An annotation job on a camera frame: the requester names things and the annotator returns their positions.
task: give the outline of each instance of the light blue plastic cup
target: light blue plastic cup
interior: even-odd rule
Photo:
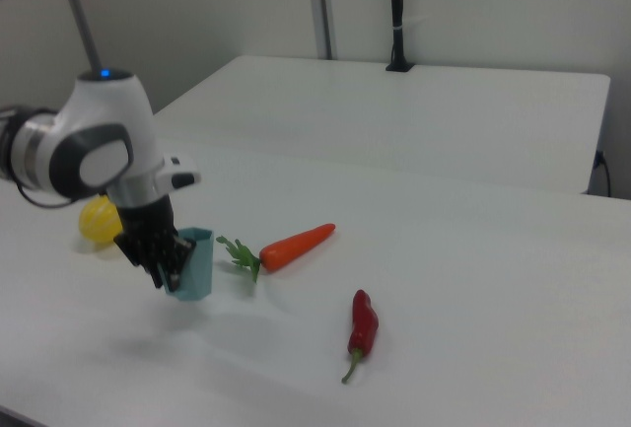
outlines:
[[[182,238],[195,240],[197,246],[179,276],[179,288],[170,291],[160,269],[165,292],[183,302],[201,301],[210,294],[213,273],[213,232],[202,228],[177,230]]]

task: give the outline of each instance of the plastic toy ball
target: plastic toy ball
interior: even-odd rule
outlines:
[[[79,215],[79,231],[88,240],[107,244],[122,231],[118,212],[106,195],[90,200]]]

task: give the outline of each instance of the toy chili pepper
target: toy chili pepper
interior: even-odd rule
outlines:
[[[348,340],[348,352],[352,356],[352,361],[348,373],[342,378],[343,384],[348,383],[360,360],[370,354],[378,327],[379,319],[371,307],[371,298],[360,289],[353,298],[353,332]]]

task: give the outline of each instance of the white tabletop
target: white tabletop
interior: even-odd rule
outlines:
[[[580,193],[608,86],[601,75],[240,57],[157,119],[175,139]]]
[[[50,426],[627,427],[631,203],[168,140],[180,227],[334,237],[179,303],[0,182],[0,401]],[[350,304],[381,325],[349,386]]]

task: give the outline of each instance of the carrot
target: carrot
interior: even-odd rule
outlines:
[[[239,240],[235,240],[233,244],[226,237],[222,236],[217,238],[217,243],[226,245],[228,253],[234,258],[234,264],[241,267],[249,267],[252,273],[252,280],[256,282],[261,264],[267,271],[275,272],[310,249],[315,248],[326,240],[334,230],[335,225],[332,223],[320,225],[312,230],[268,245],[260,251],[258,257],[254,256],[249,248],[242,245]]]

